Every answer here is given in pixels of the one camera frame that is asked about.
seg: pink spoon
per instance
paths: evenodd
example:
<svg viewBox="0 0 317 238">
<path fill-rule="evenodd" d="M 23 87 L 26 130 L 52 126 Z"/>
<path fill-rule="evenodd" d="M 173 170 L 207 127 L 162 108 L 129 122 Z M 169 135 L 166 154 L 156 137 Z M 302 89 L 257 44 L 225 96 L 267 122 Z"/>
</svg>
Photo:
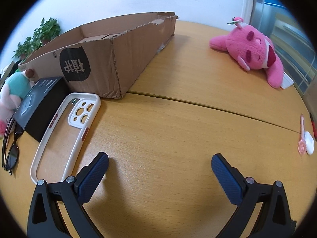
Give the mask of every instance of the pink spoon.
<svg viewBox="0 0 317 238">
<path fill-rule="evenodd" d="M 306 152 L 306 141 L 305 141 L 305 131 L 304 131 L 304 116 L 301 115 L 301 139 L 298 142 L 298 152 L 303 155 Z"/>
</svg>

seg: phone case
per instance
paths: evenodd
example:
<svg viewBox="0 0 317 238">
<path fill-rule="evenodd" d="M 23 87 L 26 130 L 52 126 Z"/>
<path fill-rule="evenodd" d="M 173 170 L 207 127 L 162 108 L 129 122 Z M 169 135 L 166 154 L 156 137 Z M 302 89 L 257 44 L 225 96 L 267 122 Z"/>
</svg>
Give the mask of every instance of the phone case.
<svg viewBox="0 0 317 238">
<path fill-rule="evenodd" d="M 72 174 L 81 146 L 100 108 L 96 94 L 69 94 L 52 119 L 31 165 L 34 183 L 64 181 Z"/>
</svg>

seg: open box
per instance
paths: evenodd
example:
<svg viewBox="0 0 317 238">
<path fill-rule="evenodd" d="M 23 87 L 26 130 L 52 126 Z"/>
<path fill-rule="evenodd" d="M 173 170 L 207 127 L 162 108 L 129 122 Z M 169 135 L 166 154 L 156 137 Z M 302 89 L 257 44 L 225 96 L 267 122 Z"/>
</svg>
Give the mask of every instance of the open box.
<svg viewBox="0 0 317 238">
<path fill-rule="evenodd" d="M 73 28 L 32 53 L 21 71 L 63 76 L 72 92 L 121 98 L 174 35 L 174 12 L 129 14 Z"/>
</svg>

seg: sunglasses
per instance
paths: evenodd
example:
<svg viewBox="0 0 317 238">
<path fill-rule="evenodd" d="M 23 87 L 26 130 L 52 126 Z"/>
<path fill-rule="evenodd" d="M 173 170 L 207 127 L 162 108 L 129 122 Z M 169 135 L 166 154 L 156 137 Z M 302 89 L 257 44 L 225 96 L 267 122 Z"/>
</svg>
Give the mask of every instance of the sunglasses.
<svg viewBox="0 0 317 238">
<path fill-rule="evenodd" d="M 7 156 L 5 150 L 9 139 L 10 130 L 12 129 L 13 124 L 15 124 L 13 132 L 13 143 L 9 149 Z M 21 135 L 23 134 L 23 131 L 24 130 L 18 125 L 18 123 L 14 119 L 12 121 L 10 119 L 6 132 L 4 134 L 4 140 L 2 145 L 2 167 L 4 168 L 4 170 L 8 171 L 10 175 L 12 175 L 12 169 L 15 167 L 19 158 L 20 149 L 16 142 L 18 138 L 21 137 Z"/>
</svg>

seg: teal and white plush toy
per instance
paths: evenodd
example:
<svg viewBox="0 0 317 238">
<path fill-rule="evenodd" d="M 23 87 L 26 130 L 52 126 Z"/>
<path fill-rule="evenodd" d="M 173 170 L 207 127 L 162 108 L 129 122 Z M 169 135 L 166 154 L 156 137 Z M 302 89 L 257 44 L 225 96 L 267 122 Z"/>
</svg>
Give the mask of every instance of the teal and white plush toy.
<svg viewBox="0 0 317 238">
<path fill-rule="evenodd" d="M 11 116 L 34 86 L 34 82 L 30 81 L 33 76 L 34 71 L 27 69 L 23 72 L 15 72 L 6 79 L 0 91 L 0 137 L 4 136 Z"/>
</svg>

